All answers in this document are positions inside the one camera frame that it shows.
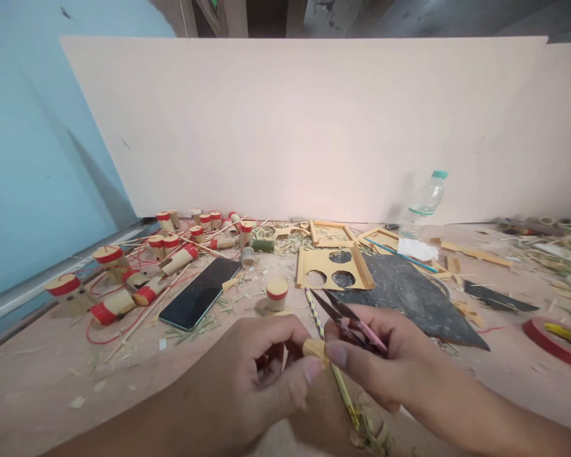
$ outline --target blue pen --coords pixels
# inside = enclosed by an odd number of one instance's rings
[[[408,260],[409,262],[414,263],[415,265],[419,265],[420,267],[423,267],[423,268],[429,270],[429,271],[432,272],[432,273],[438,273],[438,270],[436,270],[435,268],[428,267],[428,266],[425,265],[424,263],[418,262],[417,260],[412,259],[412,258],[410,258],[410,257],[408,257],[408,256],[404,256],[404,255],[398,253],[398,251],[394,251],[393,249],[388,248],[387,246],[383,246],[382,244],[377,243],[376,241],[372,241],[372,240],[369,239],[369,238],[364,238],[364,239],[365,239],[366,241],[370,241],[372,244],[376,244],[376,245],[379,246],[380,248],[383,248],[383,249],[385,249],[386,251],[389,251],[389,252],[392,253],[392,254],[396,254],[397,256],[400,256],[400,257],[402,257],[403,259],[406,259],[406,260]]]

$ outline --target scissors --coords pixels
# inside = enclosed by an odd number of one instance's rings
[[[314,290],[311,293],[315,296],[322,308],[328,313],[328,316],[336,322],[338,328],[348,336],[351,341],[353,341],[358,346],[366,349],[370,352],[379,352],[383,357],[387,358],[387,346],[380,340],[376,333],[373,332],[369,326],[367,326],[357,314],[351,311],[347,305],[336,298],[330,291],[322,289],[326,296],[330,299],[330,303],[325,301],[321,296],[319,296]],[[362,331],[365,338],[362,338],[358,334],[354,333],[344,322],[343,319],[347,317],[350,322],[355,325],[359,330]]]

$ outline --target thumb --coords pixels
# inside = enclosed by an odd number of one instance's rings
[[[325,353],[334,365],[364,388],[381,406],[396,412],[402,394],[402,367],[344,341],[331,341]]]
[[[263,421],[273,424],[304,407],[311,384],[322,370],[322,361],[310,356],[286,368],[260,398],[265,410]]]

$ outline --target bottle label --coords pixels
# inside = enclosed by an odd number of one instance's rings
[[[416,209],[412,209],[412,208],[409,208],[408,210],[411,213],[419,214],[421,216],[431,216],[433,214],[433,212],[432,213],[425,213],[424,211],[417,211]]]

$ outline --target black slate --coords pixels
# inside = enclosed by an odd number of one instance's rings
[[[451,343],[490,350],[442,290],[395,255],[363,254],[376,288],[332,291],[345,303],[392,308],[408,317],[427,335]]]
[[[510,298],[507,295],[500,294],[499,292],[492,291],[483,286],[477,286],[471,281],[465,281],[465,292],[484,301],[487,305],[495,308],[499,311],[510,311],[514,312],[511,307],[516,308],[519,311],[537,311],[539,308],[533,305],[529,305],[524,301],[516,300],[515,298]]]

